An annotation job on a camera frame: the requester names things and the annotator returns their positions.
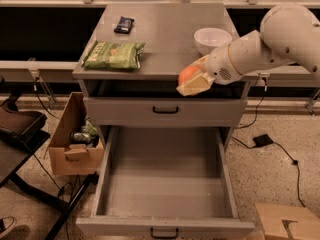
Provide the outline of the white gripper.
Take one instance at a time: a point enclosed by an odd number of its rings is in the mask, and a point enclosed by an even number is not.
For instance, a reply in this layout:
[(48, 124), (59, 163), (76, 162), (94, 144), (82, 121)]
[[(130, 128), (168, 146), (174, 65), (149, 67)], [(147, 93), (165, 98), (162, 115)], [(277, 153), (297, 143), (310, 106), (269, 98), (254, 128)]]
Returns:
[(196, 72), (178, 79), (176, 90), (182, 96), (193, 96), (211, 88), (214, 80), (217, 84), (228, 85), (242, 78), (231, 63), (229, 45), (214, 49), (192, 63), (192, 66), (206, 69), (207, 73)]

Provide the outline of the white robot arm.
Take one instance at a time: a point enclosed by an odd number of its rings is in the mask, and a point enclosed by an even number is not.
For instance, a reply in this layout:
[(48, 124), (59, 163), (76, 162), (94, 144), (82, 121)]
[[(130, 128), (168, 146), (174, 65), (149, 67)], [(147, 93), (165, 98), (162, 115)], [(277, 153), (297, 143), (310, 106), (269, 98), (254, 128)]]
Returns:
[(300, 4), (283, 3), (265, 14), (259, 30), (214, 49), (183, 69), (177, 91), (194, 96), (214, 83), (227, 85), (250, 72), (291, 63), (320, 80), (319, 20)]

